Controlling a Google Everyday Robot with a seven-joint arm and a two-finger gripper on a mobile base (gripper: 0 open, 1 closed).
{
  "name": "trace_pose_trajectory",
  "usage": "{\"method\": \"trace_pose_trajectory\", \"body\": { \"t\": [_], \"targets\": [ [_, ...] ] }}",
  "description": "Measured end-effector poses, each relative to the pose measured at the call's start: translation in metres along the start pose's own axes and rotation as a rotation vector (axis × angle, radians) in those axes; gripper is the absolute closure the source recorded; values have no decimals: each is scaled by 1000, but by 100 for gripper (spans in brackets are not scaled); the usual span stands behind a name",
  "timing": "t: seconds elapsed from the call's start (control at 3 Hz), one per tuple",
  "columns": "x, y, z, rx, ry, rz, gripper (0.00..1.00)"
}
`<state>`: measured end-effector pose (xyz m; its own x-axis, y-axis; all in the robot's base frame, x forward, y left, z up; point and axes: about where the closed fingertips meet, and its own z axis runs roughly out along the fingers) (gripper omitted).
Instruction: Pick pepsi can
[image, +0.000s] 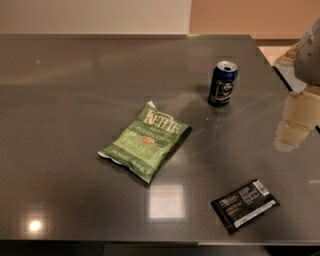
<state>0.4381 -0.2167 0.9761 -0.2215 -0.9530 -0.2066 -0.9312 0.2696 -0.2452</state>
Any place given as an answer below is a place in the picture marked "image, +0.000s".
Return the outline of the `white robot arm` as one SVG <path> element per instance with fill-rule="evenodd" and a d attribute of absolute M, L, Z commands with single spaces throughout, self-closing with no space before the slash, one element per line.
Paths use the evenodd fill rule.
<path fill-rule="evenodd" d="M 320 125 L 320 18 L 274 68 L 289 89 L 274 146 L 289 152 Z"/>

